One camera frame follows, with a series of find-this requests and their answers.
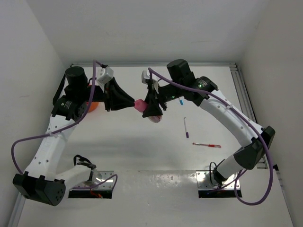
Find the pink glue stick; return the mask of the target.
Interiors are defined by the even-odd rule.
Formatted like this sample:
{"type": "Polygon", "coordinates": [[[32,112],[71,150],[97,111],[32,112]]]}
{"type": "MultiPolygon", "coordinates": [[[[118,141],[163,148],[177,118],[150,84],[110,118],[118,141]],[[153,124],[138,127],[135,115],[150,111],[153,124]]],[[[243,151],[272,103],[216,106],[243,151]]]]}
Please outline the pink glue stick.
{"type": "MultiPolygon", "coordinates": [[[[148,104],[145,101],[143,101],[142,99],[138,99],[134,102],[134,108],[137,111],[139,111],[140,113],[143,113],[147,107],[148,107],[148,104]]],[[[148,119],[151,122],[159,123],[162,120],[162,116],[150,116],[150,117],[148,117],[148,119]]]]}

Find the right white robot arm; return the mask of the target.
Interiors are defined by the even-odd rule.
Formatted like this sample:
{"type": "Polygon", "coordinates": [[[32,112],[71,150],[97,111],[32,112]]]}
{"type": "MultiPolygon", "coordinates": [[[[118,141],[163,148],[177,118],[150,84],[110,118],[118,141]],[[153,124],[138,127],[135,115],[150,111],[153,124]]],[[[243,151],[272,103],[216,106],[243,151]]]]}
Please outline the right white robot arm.
{"type": "Polygon", "coordinates": [[[167,69],[172,81],[163,87],[153,79],[155,71],[148,69],[142,72],[142,83],[148,88],[143,117],[162,116],[167,102],[183,97],[218,120],[241,146],[214,168],[212,178],[215,183],[221,185],[232,174],[253,169],[265,155],[264,147],[270,147],[275,130],[270,126],[260,126],[245,116],[208,77],[196,78],[186,60],[174,60],[167,69]]]}

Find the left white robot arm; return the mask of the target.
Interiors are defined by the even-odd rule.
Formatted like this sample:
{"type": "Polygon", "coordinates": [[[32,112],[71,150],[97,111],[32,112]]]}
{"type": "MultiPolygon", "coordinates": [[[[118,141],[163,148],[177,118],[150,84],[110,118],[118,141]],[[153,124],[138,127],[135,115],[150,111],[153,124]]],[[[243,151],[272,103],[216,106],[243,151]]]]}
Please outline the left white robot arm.
{"type": "Polygon", "coordinates": [[[80,155],[74,157],[73,168],[56,172],[69,137],[93,102],[103,102],[107,111],[134,106],[134,99],[117,84],[109,66],[101,65],[91,80],[82,67],[68,68],[53,97],[53,110],[40,147],[25,171],[13,179],[26,199],[56,206],[73,187],[93,183],[96,166],[80,155]]]}

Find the red gel pen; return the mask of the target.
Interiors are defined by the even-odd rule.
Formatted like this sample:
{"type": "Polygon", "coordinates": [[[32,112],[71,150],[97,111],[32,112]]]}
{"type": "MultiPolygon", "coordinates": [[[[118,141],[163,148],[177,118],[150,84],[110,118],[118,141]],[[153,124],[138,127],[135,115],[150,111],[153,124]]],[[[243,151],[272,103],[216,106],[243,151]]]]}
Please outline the red gel pen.
{"type": "Polygon", "coordinates": [[[221,145],[216,145],[216,144],[203,144],[203,143],[195,143],[195,142],[193,142],[192,145],[212,147],[212,148],[221,148],[222,147],[221,145]]]}

